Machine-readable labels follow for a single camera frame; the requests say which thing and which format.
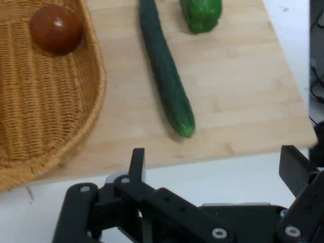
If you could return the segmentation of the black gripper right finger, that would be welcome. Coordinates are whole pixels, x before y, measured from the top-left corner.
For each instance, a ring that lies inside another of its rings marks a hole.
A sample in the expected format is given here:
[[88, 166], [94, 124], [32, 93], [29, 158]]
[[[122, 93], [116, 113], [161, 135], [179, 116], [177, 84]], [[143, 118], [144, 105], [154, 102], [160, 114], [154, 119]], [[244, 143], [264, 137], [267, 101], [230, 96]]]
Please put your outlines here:
[[277, 226], [280, 242], [323, 242], [323, 171], [295, 146], [280, 151], [279, 175], [296, 197]]

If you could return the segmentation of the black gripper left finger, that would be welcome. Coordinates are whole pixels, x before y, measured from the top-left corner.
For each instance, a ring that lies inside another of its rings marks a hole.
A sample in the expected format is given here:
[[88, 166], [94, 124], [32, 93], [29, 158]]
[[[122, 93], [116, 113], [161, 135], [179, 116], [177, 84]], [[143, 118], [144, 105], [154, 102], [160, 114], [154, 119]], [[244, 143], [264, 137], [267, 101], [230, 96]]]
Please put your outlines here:
[[234, 242], [233, 229], [171, 191], [154, 189], [142, 177], [145, 151], [135, 148], [127, 174], [99, 188], [71, 186], [53, 242], [99, 242], [117, 227], [134, 242]]

